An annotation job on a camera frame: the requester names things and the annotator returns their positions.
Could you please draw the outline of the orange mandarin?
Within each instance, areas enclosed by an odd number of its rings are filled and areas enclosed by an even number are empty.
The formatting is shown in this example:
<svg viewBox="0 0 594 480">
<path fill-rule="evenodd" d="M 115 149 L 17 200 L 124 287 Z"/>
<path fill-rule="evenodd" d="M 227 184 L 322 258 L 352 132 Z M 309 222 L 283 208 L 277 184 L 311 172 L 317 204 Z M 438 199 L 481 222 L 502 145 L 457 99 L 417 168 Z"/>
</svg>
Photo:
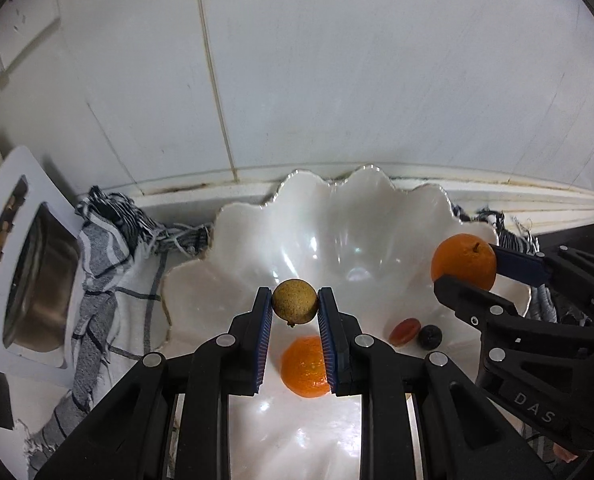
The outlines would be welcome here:
<svg viewBox="0 0 594 480">
<path fill-rule="evenodd" d="M 446 238 L 431 259 L 431 280 L 448 275 L 474 287 L 490 290 L 497 276 L 497 258 L 480 237 L 460 233 Z"/>
<path fill-rule="evenodd" d="M 281 379 L 291 392 L 312 399 L 329 393 L 321 338 L 295 339 L 281 357 Z"/>
</svg>

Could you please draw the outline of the yellow longan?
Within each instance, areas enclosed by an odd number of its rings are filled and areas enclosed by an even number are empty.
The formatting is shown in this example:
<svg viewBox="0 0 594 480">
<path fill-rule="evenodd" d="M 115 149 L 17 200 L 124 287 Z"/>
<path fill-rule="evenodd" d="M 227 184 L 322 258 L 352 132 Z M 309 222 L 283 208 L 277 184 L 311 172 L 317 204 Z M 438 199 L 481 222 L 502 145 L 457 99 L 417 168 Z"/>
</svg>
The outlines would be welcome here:
<svg viewBox="0 0 594 480">
<path fill-rule="evenodd" d="M 289 326 L 307 324 L 318 313 L 319 298 L 308 282 L 290 278 L 274 289 L 272 307 Z"/>
</svg>

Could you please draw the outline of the dark blueberry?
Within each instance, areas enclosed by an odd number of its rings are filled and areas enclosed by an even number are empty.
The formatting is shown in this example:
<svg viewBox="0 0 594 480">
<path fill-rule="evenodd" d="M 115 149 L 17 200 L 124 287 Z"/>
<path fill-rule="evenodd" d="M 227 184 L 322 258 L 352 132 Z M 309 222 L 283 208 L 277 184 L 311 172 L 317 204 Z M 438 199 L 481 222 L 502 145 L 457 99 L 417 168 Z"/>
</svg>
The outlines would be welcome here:
<svg viewBox="0 0 594 480">
<path fill-rule="evenodd" d="M 442 330 L 436 325 L 424 325 L 417 333 L 417 344 L 426 351 L 435 350 L 440 347 L 443 341 Z"/>
</svg>

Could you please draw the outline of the red grape tomato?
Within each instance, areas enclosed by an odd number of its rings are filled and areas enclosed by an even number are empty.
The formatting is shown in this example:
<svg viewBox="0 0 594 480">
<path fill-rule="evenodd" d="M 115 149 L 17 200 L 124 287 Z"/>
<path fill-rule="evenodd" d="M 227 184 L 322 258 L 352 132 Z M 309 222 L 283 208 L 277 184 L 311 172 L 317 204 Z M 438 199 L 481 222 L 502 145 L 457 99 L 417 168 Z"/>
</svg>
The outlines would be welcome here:
<svg viewBox="0 0 594 480">
<path fill-rule="evenodd" d="M 393 328 L 388 342 L 394 347 L 403 347 L 417 336 L 421 328 L 421 322 L 417 318 L 406 318 Z"/>
</svg>

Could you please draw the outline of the checked grey white cloth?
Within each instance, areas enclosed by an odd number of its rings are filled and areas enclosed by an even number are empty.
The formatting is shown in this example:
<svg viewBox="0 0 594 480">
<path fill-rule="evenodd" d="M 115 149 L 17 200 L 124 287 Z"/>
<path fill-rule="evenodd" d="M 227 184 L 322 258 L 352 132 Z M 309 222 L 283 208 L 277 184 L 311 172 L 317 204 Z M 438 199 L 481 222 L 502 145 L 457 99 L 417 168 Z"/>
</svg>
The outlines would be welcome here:
<svg viewBox="0 0 594 480">
<path fill-rule="evenodd" d="M 27 438 L 30 478 L 123 375 L 163 345 L 169 330 L 163 275 L 175 258 L 197 258 L 211 231 L 209 224 L 160 223 L 132 198 L 97 186 L 76 212 L 83 220 L 83 296 L 69 337 L 73 384 L 48 422 Z"/>
</svg>

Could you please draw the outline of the steel pot in rack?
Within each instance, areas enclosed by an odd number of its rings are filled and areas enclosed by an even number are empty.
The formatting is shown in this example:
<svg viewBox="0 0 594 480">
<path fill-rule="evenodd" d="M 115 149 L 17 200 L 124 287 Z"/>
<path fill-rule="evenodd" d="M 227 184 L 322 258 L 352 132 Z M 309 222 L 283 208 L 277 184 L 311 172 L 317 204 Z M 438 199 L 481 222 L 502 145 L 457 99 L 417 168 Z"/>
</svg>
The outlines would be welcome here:
<svg viewBox="0 0 594 480">
<path fill-rule="evenodd" d="M 36 213 L 6 304 L 3 344 L 38 352 L 62 347 L 79 246 L 47 206 Z"/>
</svg>

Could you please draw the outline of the white dish rack frame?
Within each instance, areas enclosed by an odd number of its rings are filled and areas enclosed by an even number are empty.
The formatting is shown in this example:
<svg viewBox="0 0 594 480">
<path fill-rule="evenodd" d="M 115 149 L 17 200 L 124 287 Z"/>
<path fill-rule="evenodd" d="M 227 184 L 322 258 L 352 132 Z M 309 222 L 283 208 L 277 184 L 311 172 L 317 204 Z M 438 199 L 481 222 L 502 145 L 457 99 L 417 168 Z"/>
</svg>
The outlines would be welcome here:
<svg viewBox="0 0 594 480">
<path fill-rule="evenodd" d="M 24 146 L 0 167 L 0 372 L 68 387 L 83 220 Z"/>
</svg>

